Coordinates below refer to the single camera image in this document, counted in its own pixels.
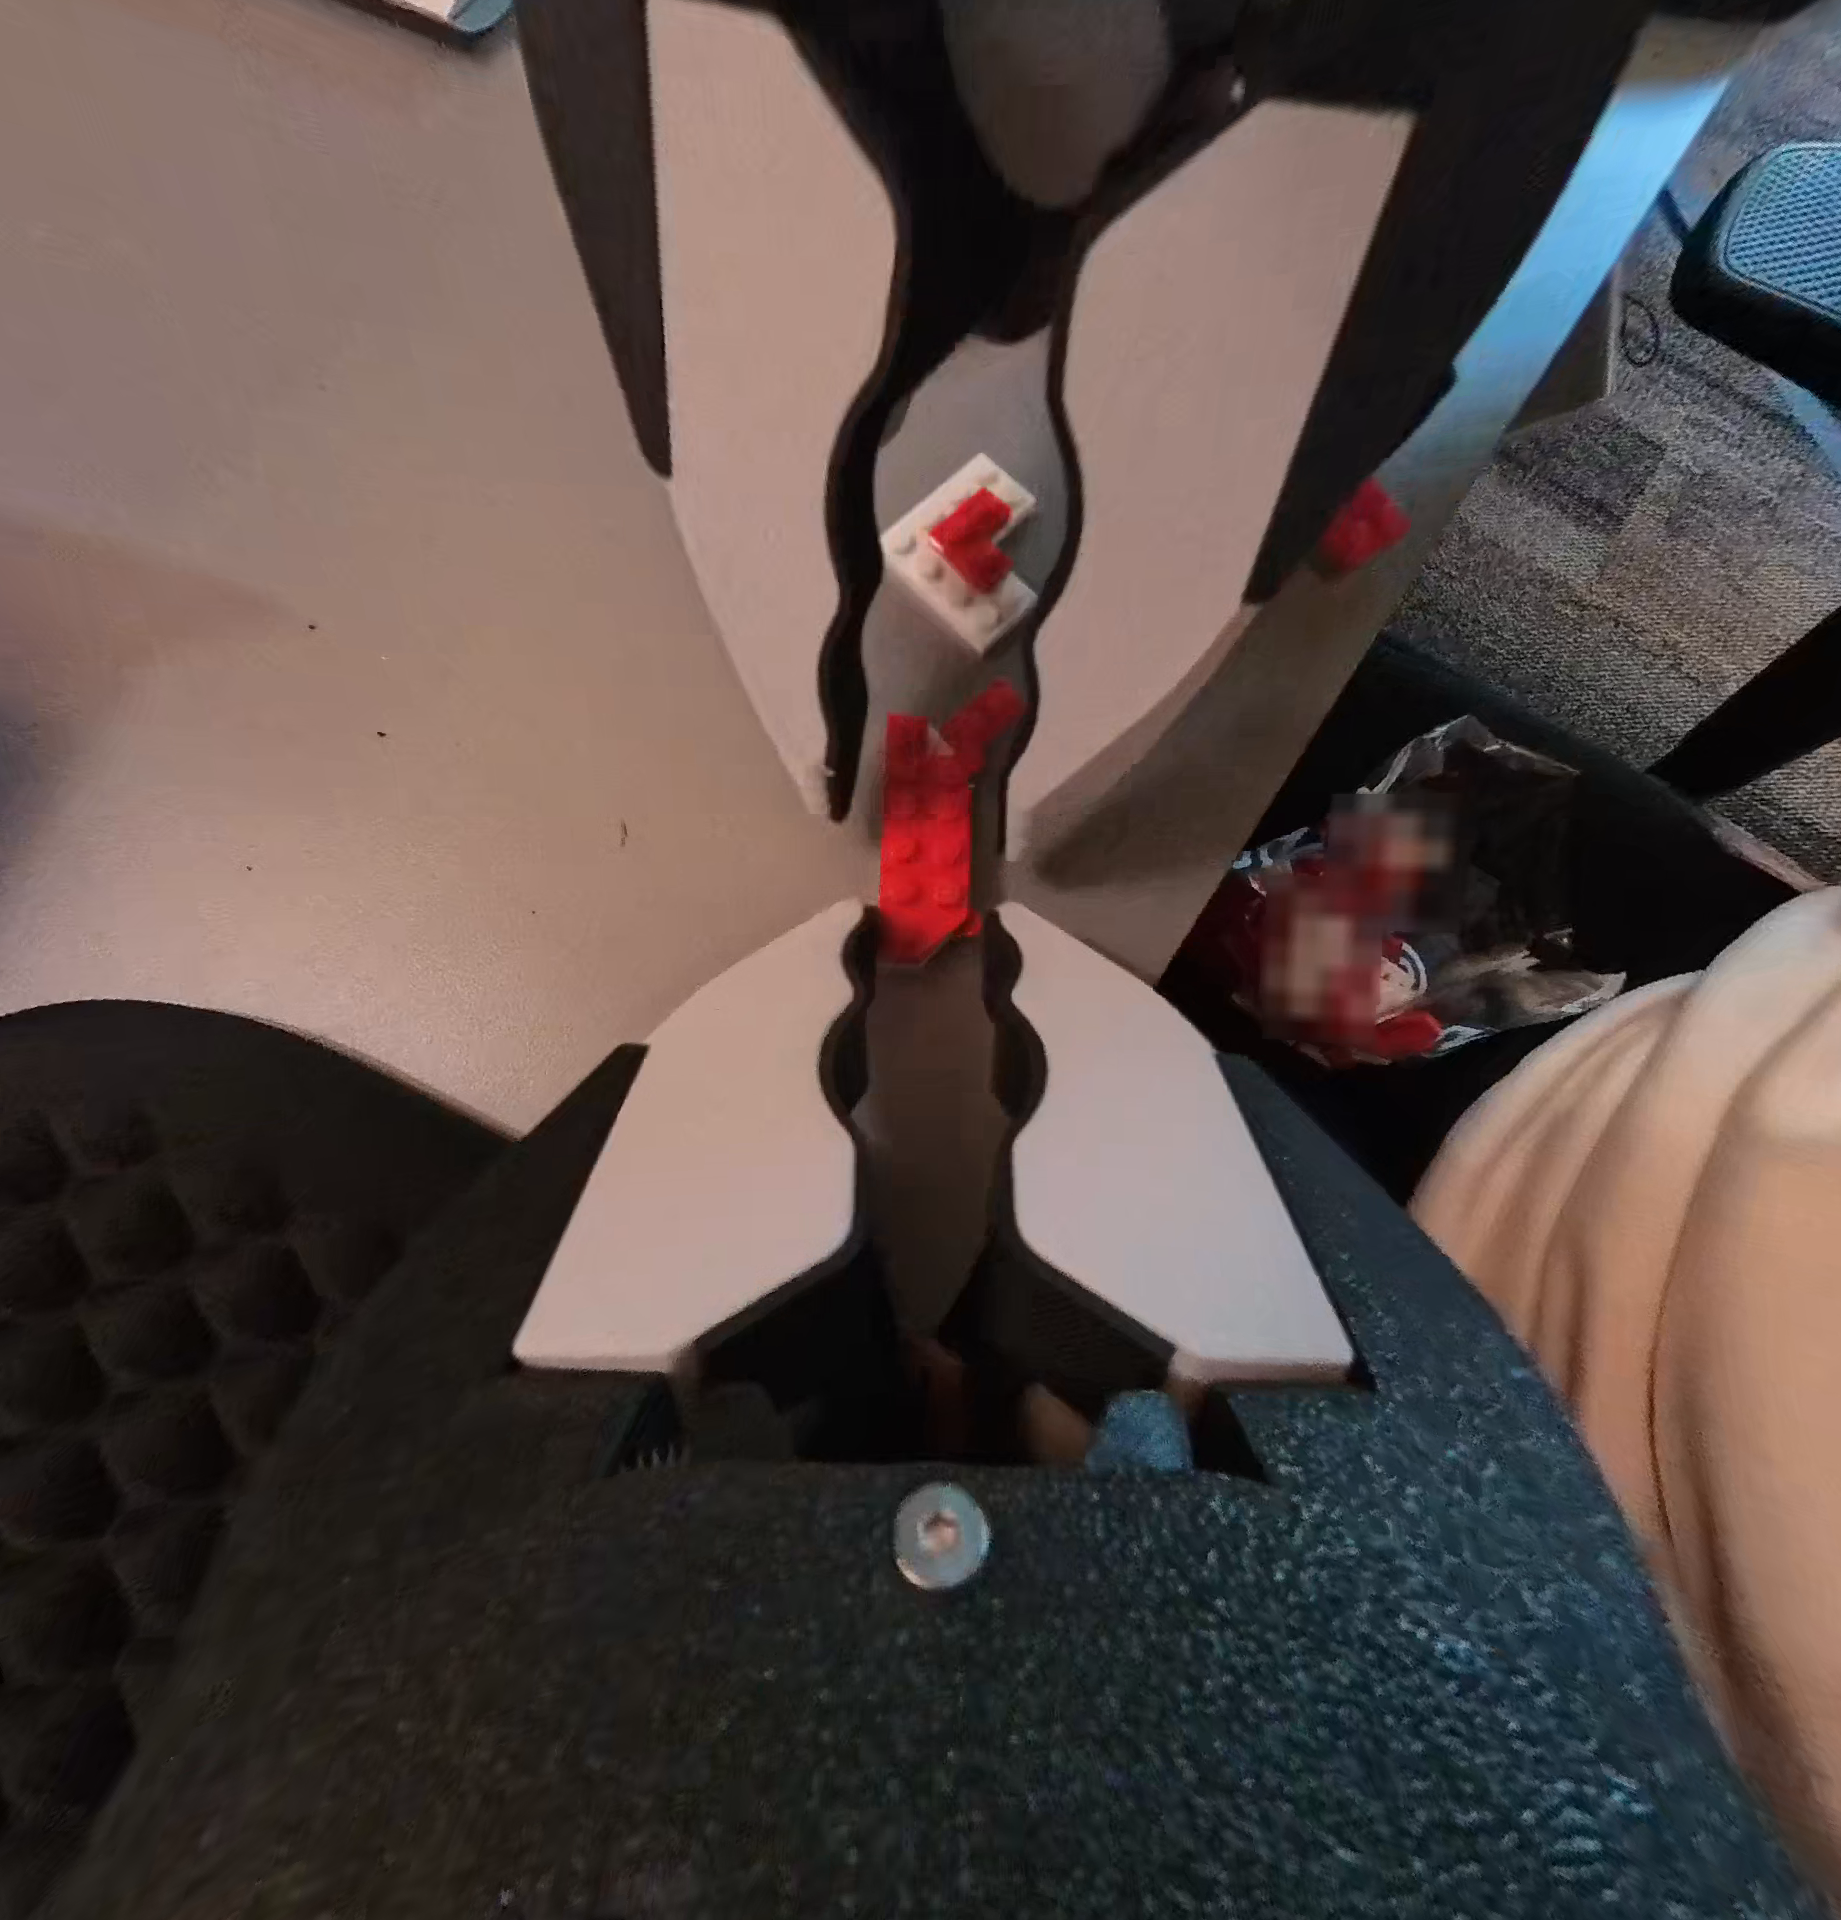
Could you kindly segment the red toy brick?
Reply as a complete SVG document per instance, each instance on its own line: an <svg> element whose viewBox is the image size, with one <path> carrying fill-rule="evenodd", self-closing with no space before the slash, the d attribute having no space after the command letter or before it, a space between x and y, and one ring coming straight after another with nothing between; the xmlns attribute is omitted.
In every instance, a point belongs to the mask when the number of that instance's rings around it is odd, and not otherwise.
<svg viewBox="0 0 1841 1920"><path fill-rule="evenodd" d="M1413 532L1413 516L1378 477L1369 477L1339 507L1310 557L1318 579L1340 581L1378 563Z"/></svg>

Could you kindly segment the white toy plate with red bricks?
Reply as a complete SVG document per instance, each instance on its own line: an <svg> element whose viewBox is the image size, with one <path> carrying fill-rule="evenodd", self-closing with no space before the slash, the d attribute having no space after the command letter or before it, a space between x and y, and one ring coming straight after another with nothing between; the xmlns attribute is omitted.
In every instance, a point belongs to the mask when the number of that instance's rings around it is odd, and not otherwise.
<svg viewBox="0 0 1841 1920"><path fill-rule="evenodd" d="M989 655L1037 613L1011 550L1034 516L1037 497L979 453L880 530L885 573L943 632Z"/></svg>

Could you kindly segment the black quilted pad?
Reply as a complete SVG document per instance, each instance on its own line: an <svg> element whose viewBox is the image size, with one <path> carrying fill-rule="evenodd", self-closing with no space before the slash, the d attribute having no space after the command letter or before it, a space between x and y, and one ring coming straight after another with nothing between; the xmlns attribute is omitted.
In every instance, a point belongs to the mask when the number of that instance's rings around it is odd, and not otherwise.
<svg viewBox="0 0 1841 1920"><path fill-rule="evenodd" d="M263 1020L0 1019L0 1916L84 1847L316 1365L506 1143Z"/></svg>

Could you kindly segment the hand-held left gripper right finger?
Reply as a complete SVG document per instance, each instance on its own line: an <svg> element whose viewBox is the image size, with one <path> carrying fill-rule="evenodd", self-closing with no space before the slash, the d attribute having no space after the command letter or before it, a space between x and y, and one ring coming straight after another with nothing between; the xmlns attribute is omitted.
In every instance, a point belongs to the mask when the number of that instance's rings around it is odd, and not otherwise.
<svg viewBox="0 0 1841 1920"><path fill-rule="evenodd" d="M1044 1384L1340 1384L1355 1346L1215 1048L1030 912L989 925L1024 1051L983 1336Z"/></svg>

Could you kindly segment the red toy brick assembly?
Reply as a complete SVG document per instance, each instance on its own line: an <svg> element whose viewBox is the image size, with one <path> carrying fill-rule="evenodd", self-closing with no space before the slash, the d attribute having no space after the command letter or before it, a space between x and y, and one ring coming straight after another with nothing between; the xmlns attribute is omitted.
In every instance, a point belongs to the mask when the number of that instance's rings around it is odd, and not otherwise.
<svg viewBox="0 0 1841 1920"><path fill-rule="evenodd" d="M889 714L883 757L879 958L918 969L980 928L974 907L974 797L990 750L1026 703L996 681L941 728Z"/></svg>

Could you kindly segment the person's beige clothing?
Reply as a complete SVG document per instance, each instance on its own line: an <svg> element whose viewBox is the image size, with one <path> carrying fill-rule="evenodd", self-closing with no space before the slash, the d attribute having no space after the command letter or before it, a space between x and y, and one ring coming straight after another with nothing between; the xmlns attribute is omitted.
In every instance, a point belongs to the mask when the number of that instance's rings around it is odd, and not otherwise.
<svg viewBox="0 0 1841 1920"><path fill-rule="evenodd" d="M1841 1912L1841 887L1543 1041L1411 1210L1570 1411Z"/></svg>

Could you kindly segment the crinkled red printed plastic bag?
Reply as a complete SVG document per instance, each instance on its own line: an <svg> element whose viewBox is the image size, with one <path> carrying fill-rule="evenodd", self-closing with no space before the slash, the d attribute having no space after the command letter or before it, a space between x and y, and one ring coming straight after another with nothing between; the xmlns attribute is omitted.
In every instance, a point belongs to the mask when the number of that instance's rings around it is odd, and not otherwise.
<svg viewBox="0 0 1841 1920"><path fill-rule="evenodd" d="M1317 825L1240 853L1217 896L1231 998L1321 1069L1442 1058L1598 1010L1574 952L1576 773L1460 717Z"/></svg>

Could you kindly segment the black office chair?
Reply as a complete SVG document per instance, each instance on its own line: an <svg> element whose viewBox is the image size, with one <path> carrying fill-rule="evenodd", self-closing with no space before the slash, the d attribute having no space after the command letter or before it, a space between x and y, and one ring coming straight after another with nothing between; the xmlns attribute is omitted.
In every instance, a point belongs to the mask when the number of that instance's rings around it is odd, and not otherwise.
<svg viewBox="0 0 1841 1920"><path fill-rule="evenodd" d="M1682 237L1676 319L1841 420L1841 143L1741 168ZM1841 741L1841 607L1653 765L1712 802Z"/></svg>

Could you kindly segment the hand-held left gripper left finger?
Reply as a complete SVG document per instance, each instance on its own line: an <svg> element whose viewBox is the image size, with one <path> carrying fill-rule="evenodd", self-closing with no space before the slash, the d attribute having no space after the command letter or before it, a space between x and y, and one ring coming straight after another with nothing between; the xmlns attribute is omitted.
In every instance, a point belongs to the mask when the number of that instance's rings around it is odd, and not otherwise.
<svg viewBox="0 0 1841 1920"><path fill-rule="evenodd" d="M822 1069L856 1010L845 952L870 931L863 901L836 901L653 1033L512 1338L524 1370L702 1380L845 1259L859 1153Z"/></svg>

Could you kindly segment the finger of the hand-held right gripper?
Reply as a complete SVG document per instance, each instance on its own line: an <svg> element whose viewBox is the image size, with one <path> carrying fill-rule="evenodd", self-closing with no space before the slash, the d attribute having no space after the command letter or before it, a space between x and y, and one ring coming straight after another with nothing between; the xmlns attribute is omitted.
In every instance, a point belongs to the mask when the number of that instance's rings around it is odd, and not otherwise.
<svg viewBox="0 0 1841 1920"><path fill-rule="evenodd" d="M1128 792L1257 621L1248 582L1415 118L1248 110L1083 250L1060 327L994 356L1040 498L1032 730L1007 894Z"/></svg>
<svg viewBox="0 0 1841 1920"><path fill-rule="evenodd" d="M937 7L649 5L644 41L673 516L794 792L840 822Z"/></svg>

